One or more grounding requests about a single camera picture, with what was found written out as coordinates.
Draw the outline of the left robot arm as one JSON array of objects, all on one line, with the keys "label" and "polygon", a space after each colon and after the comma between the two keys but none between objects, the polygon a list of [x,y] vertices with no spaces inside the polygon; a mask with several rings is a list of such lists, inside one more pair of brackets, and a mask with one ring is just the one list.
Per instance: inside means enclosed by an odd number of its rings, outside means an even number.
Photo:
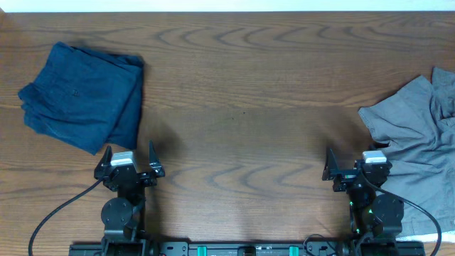
[{"label": "left robot arm", "polygon": [[117,196],[107,201],[101,211],[105,229],[98,255],[159,254],[159,246],[145,231],[145,188],[155,186],[157,179],[165,176],[152,142],[149,142],[149,166],[150,171],[138,172],[133,152],[114,154],[107,147],[94,170],[94,178]]}]

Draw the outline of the blue denim shorts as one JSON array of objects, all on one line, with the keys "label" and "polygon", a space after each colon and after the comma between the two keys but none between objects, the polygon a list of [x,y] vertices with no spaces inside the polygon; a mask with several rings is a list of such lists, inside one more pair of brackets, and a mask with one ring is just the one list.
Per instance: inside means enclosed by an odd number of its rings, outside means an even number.
[{"label": "blue denim shorts", "polygon": [[133,88],[133,75],[113,55],[56,43],[36,79],[18,92],[25,125],[96,154]]}]

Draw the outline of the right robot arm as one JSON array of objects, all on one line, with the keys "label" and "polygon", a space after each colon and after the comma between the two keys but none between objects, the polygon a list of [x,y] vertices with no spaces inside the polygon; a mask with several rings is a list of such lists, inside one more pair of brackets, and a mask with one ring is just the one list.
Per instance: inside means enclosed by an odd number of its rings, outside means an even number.
[{"label": "right robot arm", "polygon": [[352,237],[339,242],[337,255],[397,255],[396,237],[402,232],[404,203],[377,194],[392,164],[381,151],[365,151],[351,169],[340,169],[333,150],[326,150],[322,179],[333,191],[348,194]]}]

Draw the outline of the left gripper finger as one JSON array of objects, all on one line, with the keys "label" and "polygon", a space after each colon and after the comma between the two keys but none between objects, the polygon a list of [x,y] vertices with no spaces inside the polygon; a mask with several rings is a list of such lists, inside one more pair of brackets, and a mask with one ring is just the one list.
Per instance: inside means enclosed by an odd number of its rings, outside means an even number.
[{"label": "left gripper finger", "polygon": [[112,148],[111,146],[108,146],[105,149],[105,152],[100,159],[98,165],[96,166],[96,174],[103,174],[110,166],[110,162],[112,159]]},{"label": "left gripper finger", "polygon": [[155,173],[164,172],[164,168],[155,152],[152,140],[149,141],[149,165]]}]

